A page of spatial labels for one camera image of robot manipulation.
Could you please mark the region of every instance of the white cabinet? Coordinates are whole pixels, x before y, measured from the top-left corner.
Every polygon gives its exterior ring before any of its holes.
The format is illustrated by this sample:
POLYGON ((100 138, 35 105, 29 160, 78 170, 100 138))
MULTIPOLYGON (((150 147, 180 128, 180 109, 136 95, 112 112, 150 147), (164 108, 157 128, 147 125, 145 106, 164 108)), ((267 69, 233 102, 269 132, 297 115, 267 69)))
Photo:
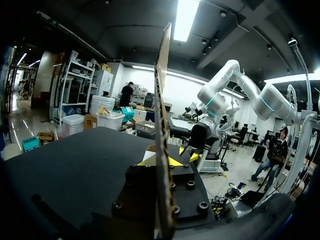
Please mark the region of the white cabinet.
POLYGON ((108 92, 110 94, 112 80, 114 75, 105 70, 96 70, 95 75, 97 75, 97 95, 103 96, 104 92, 108 92))

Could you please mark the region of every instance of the jeans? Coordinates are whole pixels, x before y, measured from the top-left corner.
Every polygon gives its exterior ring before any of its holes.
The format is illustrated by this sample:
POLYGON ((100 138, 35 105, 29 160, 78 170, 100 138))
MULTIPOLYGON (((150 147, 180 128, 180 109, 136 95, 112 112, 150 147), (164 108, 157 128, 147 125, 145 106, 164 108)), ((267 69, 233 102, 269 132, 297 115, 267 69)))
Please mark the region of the jeans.
MULTIPOLYGON (((271 162, 269 160, 269 158, 267 158, 265 160, 264 163, 262 163, 258 169, 256 170, 255 174, 253 174, 251 176, 251 180, 252 181, 257 181, 257 177, 258 175, 262 172, 262 170, 265 170, 267 168, 271 167, 271 162)), ((268 191, 268 189, 271 187, 272 183, 274 182, 275 177, 277 177, 280 173, 281 168, 279 167, 279 165, 274 165, 272 167, 272 170, 270 172, 269 178, 268 178, 268 182, 266 183, 265 187, 264 187, 264 192, 268 191)))

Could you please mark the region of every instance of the teal box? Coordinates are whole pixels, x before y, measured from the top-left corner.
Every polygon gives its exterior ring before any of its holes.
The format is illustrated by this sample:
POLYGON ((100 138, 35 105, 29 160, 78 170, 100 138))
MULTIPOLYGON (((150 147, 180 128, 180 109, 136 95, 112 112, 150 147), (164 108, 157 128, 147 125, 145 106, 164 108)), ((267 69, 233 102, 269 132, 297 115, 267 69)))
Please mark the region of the teal box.
POLYGON ((114 112, 116 113, 121 113, 124 114, 124 118, 122 120, 122 122, 127 122, 127 121, 131 121, 132 118, 135 115, 135 110, 131 107, 131 106, 122 106, 121 107, 121 112, 120 111, 116 111, 114 110, 114 112))
POLYGON ((21 143, 22 143, 22 148, 24 152, 29 152, 32 149, 40 147, 39 139, 36 136, 22 140, 21 143))

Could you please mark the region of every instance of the man in black shirt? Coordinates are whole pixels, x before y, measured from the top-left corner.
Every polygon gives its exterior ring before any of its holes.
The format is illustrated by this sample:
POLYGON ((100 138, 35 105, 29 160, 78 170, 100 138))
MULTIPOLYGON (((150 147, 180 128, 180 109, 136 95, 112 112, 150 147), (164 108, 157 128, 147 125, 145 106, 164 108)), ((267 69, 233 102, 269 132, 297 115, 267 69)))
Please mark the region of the man in black shirt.
POLYGON ((262 163, 255 174, 253 174, 248 181, 257 181, 258 175, 262 170, 272 168, 268 182, 264 187, 264 192, 268 191, 274 182, 275 177, 280 173, 280 170, 285 162, 286 156, 288 154, 288 144, 286 141, 286 136, 288 134, 288 128, 285 126, 280 130, 280 137, 278 139, 273 139, 271 142, 267 140, 266 146, 269 149, 268 158, 262 163))
POLYGON ((122 88, 120 99, 120 107, 129 107, 131 95, 134 94, 134 83, 131 81, 127 86, 122 88))

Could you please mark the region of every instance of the ceiling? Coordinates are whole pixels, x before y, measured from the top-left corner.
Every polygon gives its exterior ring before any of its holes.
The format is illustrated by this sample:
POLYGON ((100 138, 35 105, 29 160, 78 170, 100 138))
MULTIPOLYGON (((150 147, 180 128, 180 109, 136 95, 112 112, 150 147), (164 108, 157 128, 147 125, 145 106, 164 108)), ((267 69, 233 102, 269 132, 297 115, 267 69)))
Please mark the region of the ceiling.
POLYGON ((171 22, 168 67, 202 79, 211 79, 230 59, 238 60, 261 89, 265 79, 303 73, 288 47, 292 36, 299 42, 309 71, 317 66, 304 30, 276 0, 202 0, 187 42, 173 40, 177 5, 178 0, 113 0, 110 4, 104 0, 46 0, 39 10, 107 59, 147 65, 154 64, 163 29, 171 22), (221 17, 221 10, 227 11, 226 17, 221 17), (206 55, 202 39, 212 44, 206 55))

